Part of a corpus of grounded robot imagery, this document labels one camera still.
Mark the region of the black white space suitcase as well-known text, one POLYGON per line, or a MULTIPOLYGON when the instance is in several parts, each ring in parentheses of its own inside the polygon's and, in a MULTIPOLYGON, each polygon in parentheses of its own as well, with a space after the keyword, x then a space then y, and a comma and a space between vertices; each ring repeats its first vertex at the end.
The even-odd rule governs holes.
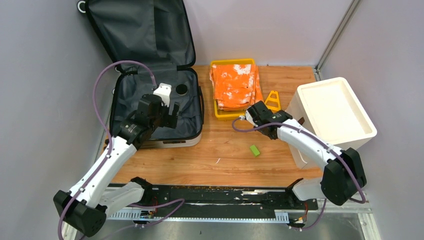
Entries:
POLYGON ((191 147, 199 143, 204 124, 204 100, 196 51, 182 0, 79 0, 106 53, 116 63, 109 129, 112 133, 160 83, 172 86, 170 102, 179 103, 176 128, 160 127, 144 148, 191 147), (176 86, 186 84, 179 96, 176 86))

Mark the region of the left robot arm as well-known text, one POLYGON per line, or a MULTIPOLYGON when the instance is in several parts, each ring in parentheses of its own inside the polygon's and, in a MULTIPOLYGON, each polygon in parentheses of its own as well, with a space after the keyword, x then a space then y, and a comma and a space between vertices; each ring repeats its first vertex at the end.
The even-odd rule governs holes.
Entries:
POLYGON ((152 185, 141 177, 132 178, 114 191, 105 193, 105 190, 123 164, 158 127, 174 129, 177 126, 179 104, 174 104, 172 114, 169 114, 169 105, 169 94, 143 95, 137 109, 115 129, 108 146, 83 178, 69 191, 59 190, 54 195, 59 234, 63 223, 67 223, 86 237, 92 237, 107 217, 122 208, 133 203, 142 207, 152 203, 152 185))

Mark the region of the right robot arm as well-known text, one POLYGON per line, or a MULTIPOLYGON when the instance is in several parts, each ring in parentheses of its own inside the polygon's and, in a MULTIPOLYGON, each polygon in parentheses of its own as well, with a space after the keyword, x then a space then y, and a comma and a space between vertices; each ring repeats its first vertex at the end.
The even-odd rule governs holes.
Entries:
POLYGON ((322 170, 322 177, 294 183, 292 191, 285 195, 290 208, 298 209, 310 199, 327 199, 337 206, 347 201, 366 202, 362 188, 367 179, 360 154, 355 149, 342 149, 320 139, 289 113, 272 112, 263 101, 250 106, 243 118, 253 125, 253 131, 295 147, 322 170))

